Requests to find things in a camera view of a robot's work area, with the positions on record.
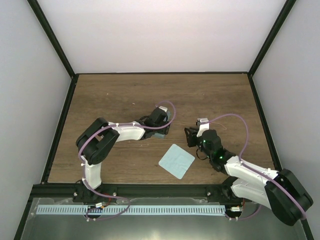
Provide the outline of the pink sunglasses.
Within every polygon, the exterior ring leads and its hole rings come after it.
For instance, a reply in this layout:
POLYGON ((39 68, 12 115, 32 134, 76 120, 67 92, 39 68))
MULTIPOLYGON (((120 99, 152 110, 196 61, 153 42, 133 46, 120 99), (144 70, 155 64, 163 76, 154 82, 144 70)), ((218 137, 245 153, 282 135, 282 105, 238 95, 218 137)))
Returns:
POLYGON ((210 123, 211 123, 211 124, 215 124, 215 125, 219 125, 224 131, 227 130, 227 128, 226 128, 223 124, 221 124, 221 123, 219 123, 219 122, 211 121, 210 123))

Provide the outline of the light blue cleaning cloth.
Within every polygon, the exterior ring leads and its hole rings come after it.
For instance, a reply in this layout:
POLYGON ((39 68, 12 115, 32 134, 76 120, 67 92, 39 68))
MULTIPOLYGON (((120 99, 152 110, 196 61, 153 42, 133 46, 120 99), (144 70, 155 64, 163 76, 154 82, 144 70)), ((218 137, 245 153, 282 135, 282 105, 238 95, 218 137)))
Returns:
POLYGON ((167 152, 158 162, 158 165, 173 175, 175 178, 181 180, 192 163, 195 157, 179 147, 176 144, 172 144, 167 152))

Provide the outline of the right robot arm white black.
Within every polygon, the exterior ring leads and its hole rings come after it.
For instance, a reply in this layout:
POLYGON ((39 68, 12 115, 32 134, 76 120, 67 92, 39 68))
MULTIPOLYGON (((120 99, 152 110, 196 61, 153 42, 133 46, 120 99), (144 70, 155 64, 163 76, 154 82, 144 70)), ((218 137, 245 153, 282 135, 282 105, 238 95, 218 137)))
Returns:
POLYGON ((214 170, 228 176, 222 188, 223 198, 256 202, 272 211, 284 224, 293 226, 303 219, 314 201, 298 178, 288 169, 263 168, 228 151, 214 129, 184 129, 188 147, 204 153, 214 170))

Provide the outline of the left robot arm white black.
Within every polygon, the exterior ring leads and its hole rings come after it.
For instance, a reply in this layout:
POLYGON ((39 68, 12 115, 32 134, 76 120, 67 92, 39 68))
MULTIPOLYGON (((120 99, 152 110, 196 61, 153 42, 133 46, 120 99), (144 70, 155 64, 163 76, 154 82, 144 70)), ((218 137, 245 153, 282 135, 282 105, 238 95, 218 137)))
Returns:
POLYGON ((175 117, 176 110, 171 117, 166 107, 158 106, 150 115, 127 123, 113 123, 102 117, 97 118, 76 140, 83 176, 80 187, 75 190, 74 200, 94 203, 102 199, 121 199, 121 196, 103 193, 103 160, 118 142, 146 140, 156 134, 167 135, 175 117))

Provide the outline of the blue-grey glasses case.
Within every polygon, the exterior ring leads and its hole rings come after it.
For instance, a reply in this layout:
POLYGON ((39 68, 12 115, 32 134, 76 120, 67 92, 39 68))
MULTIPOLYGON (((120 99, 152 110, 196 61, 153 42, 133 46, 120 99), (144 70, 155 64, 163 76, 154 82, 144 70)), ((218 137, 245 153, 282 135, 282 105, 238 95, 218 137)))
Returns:
MULTIPOLYGON (((168 110, 166 113, 166 117, 163 119, 163 124, 167 124, 170 121, 171 117, 171 112, 168 110)), ((170 126, 167 126, 165 128, 161 128, 158 130, 153 137, 158 138, 158 139, 164 139, 166 135, 169 133, 170 126)))

